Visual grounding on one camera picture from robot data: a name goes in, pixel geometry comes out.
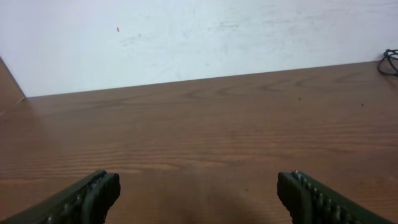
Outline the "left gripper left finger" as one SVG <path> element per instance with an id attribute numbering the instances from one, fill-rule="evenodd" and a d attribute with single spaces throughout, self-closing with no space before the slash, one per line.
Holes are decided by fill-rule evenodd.
<path id="1" fill-rule="evenodd" d="M 104 224 L 120 193 L 119 174 L 97 170 L 1 224 Z"/>

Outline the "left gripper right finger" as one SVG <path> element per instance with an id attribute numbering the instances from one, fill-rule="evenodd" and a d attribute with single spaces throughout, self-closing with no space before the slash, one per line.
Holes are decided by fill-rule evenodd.
<path id="1" fill-rule="evenodd" d="M 277 195 L 293 224 L 391 224 L 299 170 L 278 173 Z"/>

